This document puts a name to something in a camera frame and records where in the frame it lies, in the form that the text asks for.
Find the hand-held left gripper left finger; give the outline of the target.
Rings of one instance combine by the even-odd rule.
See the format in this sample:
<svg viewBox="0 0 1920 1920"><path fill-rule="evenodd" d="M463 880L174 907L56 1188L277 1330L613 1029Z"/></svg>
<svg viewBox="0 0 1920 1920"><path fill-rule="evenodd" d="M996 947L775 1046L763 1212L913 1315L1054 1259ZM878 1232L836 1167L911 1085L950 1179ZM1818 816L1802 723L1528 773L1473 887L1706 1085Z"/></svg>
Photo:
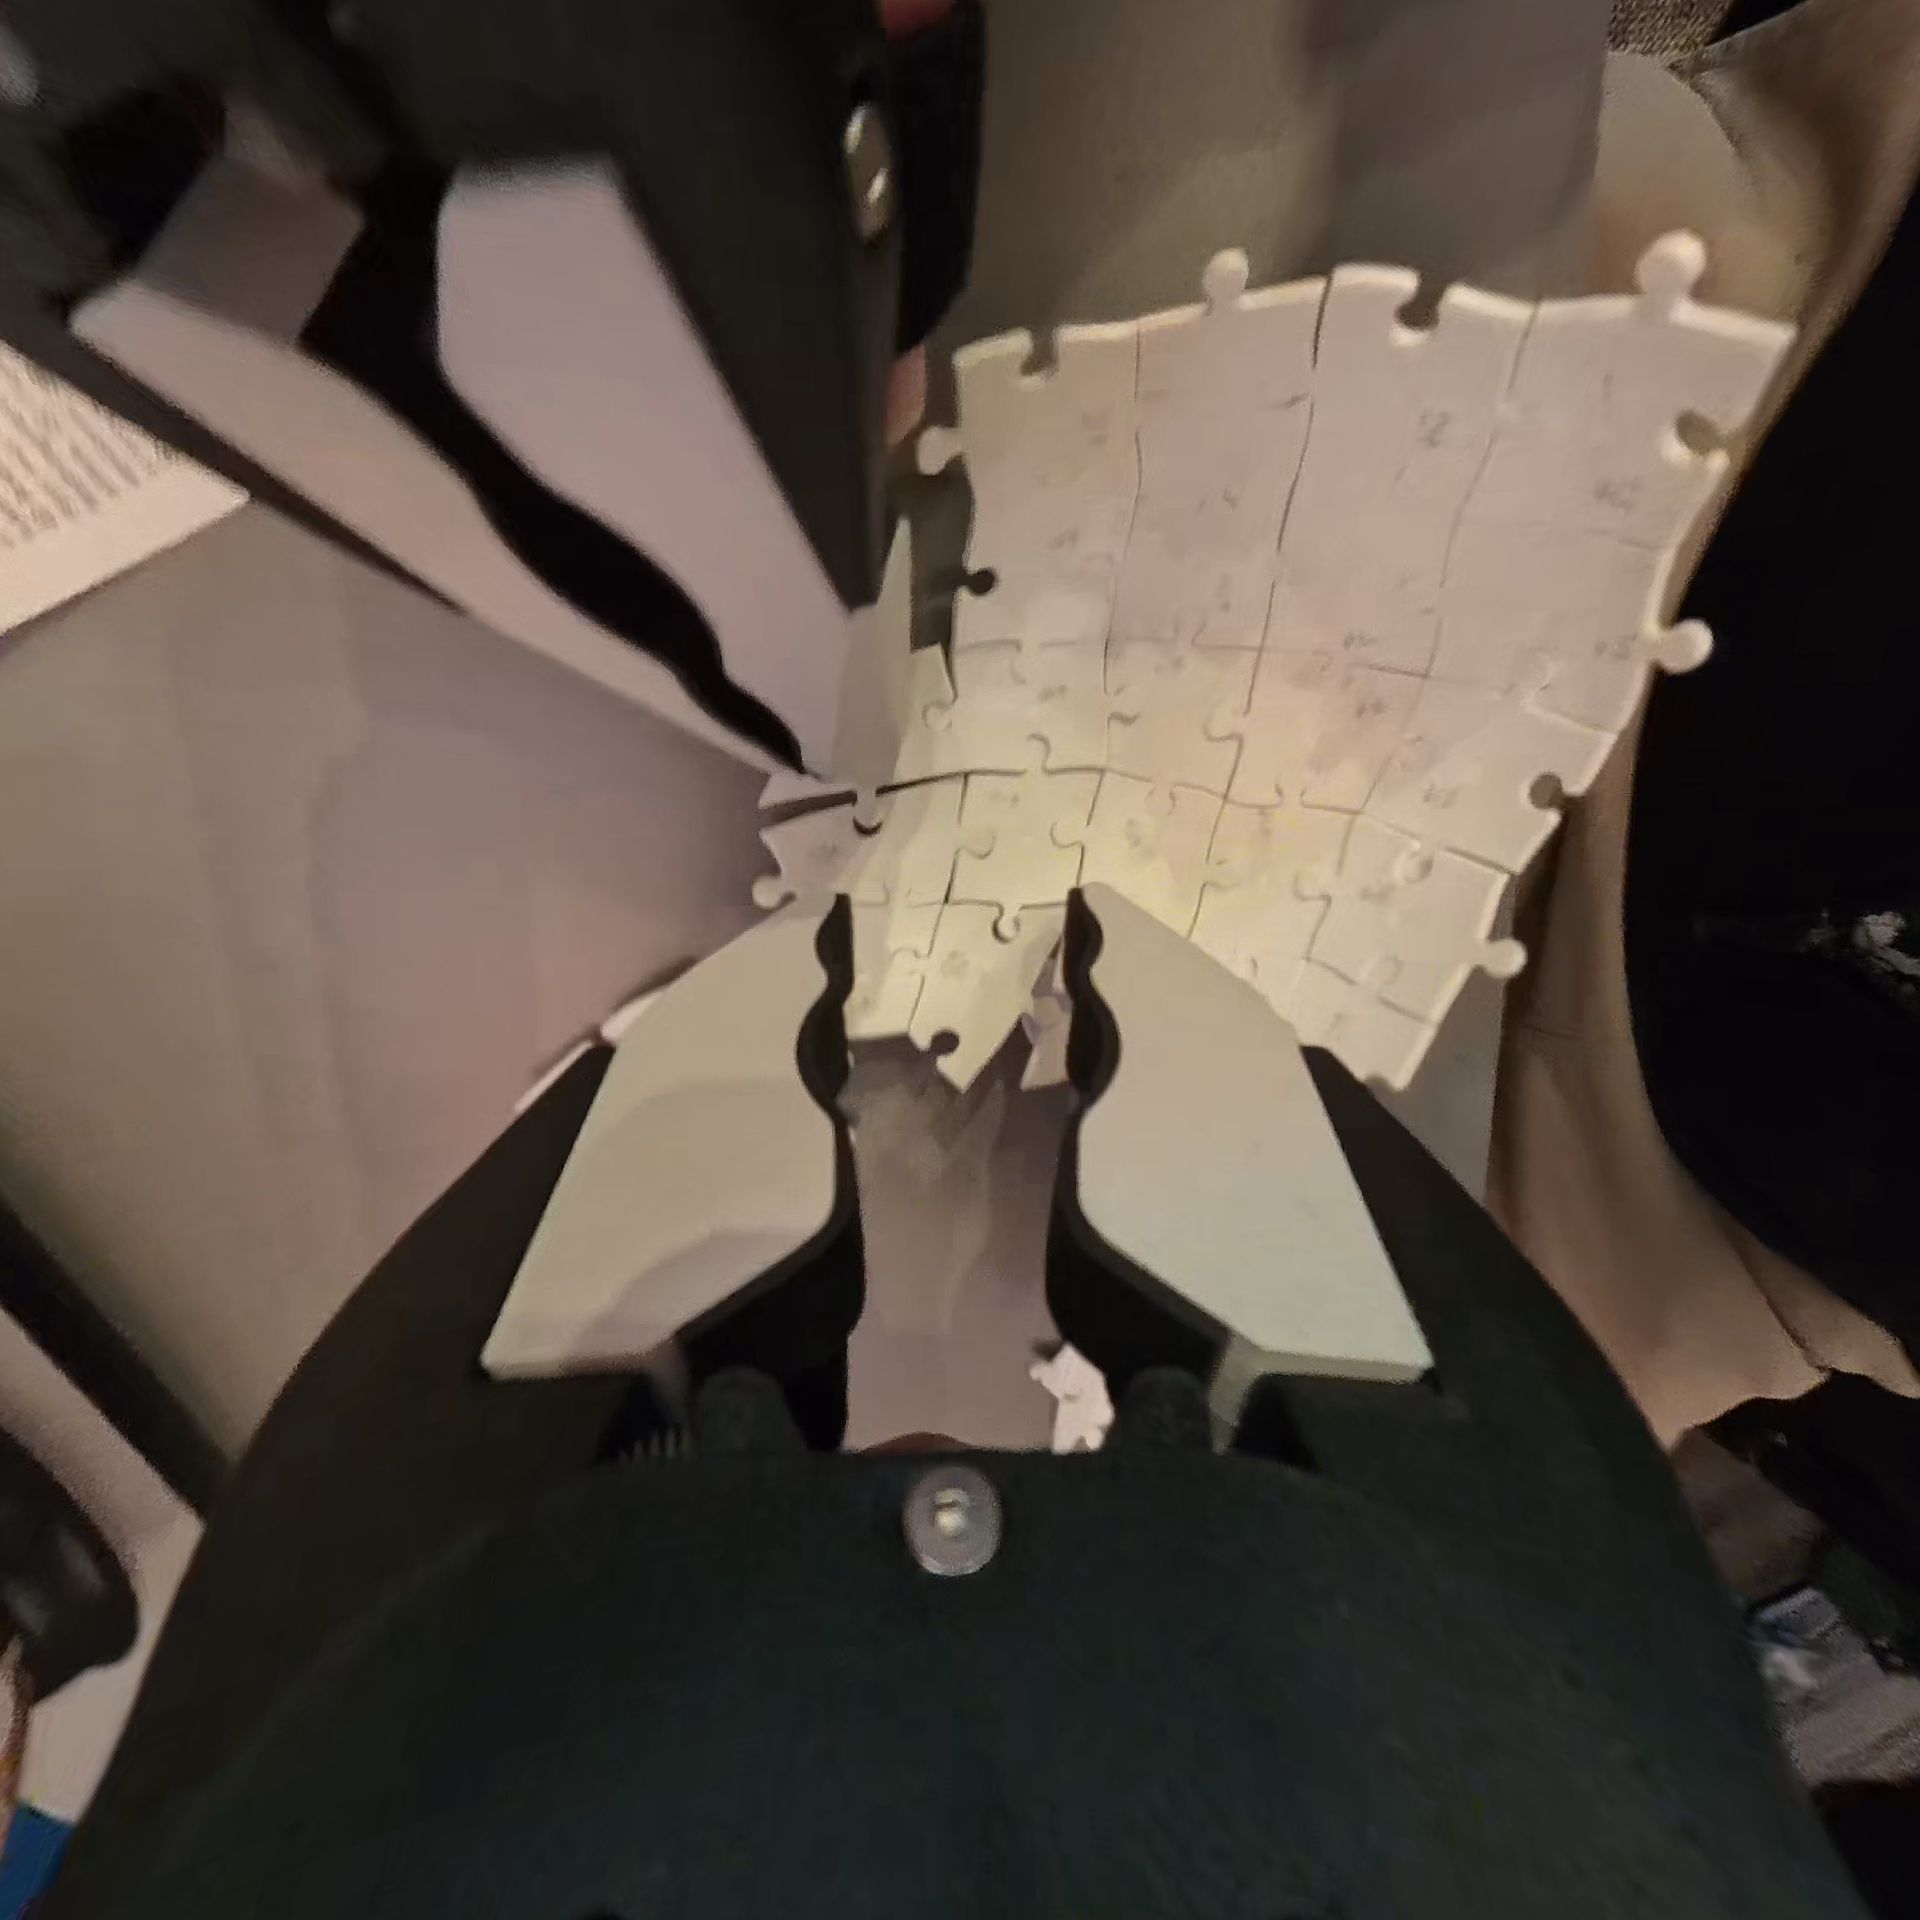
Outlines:
<svg viewBox="0 0 1920 1920"><path fill-rule="evenodd" d="M777 909L645 1000L520 1257L483 1369L551 1382L730 1337L811 1288L775 1363L816 1366L864 1310L846 1000L853 900Z"/></svg>

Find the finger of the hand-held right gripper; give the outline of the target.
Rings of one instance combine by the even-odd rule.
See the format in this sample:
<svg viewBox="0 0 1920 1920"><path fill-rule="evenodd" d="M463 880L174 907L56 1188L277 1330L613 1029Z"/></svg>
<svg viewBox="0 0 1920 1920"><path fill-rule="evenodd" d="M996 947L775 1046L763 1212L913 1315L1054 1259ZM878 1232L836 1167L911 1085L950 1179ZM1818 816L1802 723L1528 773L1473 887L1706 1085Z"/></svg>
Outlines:
<svg viewBox="0 0 1920 1920"><path fill-rule="evenodd" d="M877 755L877 610L831 584L605 161L449 180L439 357L540 488L691 595L805 758Z"/></svg>
<svg viewBox="0 0 1920 1920"><path fill-rule="evenodd" d="M374 209L360 209L316 179L213 161L69 327L204 426L227 463L271 477L494 634L748 765L816 773L820 758L730 679L691 595L540 488L449 390L439 357L449 180L376 180Z"/></svg>

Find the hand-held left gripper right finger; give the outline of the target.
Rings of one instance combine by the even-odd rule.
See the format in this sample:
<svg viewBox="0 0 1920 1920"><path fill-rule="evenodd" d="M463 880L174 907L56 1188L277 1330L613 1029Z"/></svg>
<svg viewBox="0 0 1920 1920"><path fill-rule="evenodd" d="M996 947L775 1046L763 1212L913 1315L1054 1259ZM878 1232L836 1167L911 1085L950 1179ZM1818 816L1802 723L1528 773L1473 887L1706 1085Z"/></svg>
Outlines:
<svg viewBox="0 0 1920 1920"><path fill-rule="evenodd" d="M1059 1338L1107 1386L1424 1382L1430 1343L1289 1022L1114 887L1066 899L1064 986Z"/></svg>

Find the white partly built puzzle ball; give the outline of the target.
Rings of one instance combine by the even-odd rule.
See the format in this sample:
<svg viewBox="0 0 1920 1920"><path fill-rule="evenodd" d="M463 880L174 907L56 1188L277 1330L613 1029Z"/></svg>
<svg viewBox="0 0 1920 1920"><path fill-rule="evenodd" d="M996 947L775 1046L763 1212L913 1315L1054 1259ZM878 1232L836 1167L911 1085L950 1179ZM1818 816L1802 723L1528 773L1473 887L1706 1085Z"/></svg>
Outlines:
<svg viewBox="0 0 1920 1920"><path fill-rule="evenodd" d="M958 346L926 477L971 482L950 636L913 654L872 793L768 782L758 909L853 900L848 1039L950 1042L965 1085L1025 1026L1064 1076L1066 893L1110 887L1405 1091L1464 986L1512 978L1512 883L1654 675L1728 444L1796 327L1699 298L1660 235L1625 293L1520 302L1343 263Z"/></svg>

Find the white loose puzzle piece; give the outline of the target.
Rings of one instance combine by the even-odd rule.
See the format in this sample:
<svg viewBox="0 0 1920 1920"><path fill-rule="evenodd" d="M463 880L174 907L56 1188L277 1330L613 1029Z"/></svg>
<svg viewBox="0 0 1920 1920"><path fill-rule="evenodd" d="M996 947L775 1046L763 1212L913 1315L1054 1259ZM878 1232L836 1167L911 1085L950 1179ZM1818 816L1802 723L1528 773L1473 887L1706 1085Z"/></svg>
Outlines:
<svg viewBox="0 0 1920 1920"><path fill-rule="evenodd" d="M1118 1420L1103 1369L1072 1343L1058 1343L1036 1352L1025 1373L1054 1402L1050 1451L1103 1451Z"/></svg>

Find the printed paper sheet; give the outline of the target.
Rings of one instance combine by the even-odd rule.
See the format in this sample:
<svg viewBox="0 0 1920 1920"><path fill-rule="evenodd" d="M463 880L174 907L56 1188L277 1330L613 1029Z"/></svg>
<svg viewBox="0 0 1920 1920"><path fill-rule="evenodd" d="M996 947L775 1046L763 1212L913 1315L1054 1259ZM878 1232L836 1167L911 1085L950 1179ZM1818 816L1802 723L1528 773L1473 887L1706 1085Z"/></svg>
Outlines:
<svg viewBox="0 0 1920 1920"><path fill-rule="evenodd" d="M4 346L4 636L243 507L243 488Z"/></svg>

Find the beige cloth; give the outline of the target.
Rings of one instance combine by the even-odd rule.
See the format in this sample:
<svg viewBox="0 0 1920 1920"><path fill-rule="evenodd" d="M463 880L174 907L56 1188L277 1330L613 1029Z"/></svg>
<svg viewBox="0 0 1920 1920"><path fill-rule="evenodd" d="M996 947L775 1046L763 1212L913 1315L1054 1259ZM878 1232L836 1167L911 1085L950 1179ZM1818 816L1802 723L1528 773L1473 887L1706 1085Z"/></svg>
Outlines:
<svg viewBox="0 0 1920 1920"><path fill-rule="evenodd" d="M1796 5L1717 49L1611 69L1597 235L1611 255L1689 225L1708 302L1796 338L1734 434L1733 478L1681 541L1678 600L1728 494L1859 302L1918 180L1918 5ZM1509 991L1485 1203L1597 1338L1660 1444L1756 1400L1865 1376L1918 1400L1900 1343L1766 1252L1666 1148L1625 991L1625 863L1642 697L1525 887L1530 961Z"/></svg>

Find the black garment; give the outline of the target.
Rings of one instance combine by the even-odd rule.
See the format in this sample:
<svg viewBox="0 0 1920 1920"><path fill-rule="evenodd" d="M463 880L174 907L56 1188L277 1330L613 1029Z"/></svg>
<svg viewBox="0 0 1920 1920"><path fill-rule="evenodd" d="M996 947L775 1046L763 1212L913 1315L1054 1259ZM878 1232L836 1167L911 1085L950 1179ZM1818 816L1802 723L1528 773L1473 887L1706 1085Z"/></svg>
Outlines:
<svg viewBox="0 0 1920 1920"><path fill-rule="evenodd" d="M1694 572L1639 751L1625 980L1657 1123L1918 1356L1918 209Z"/></svg>

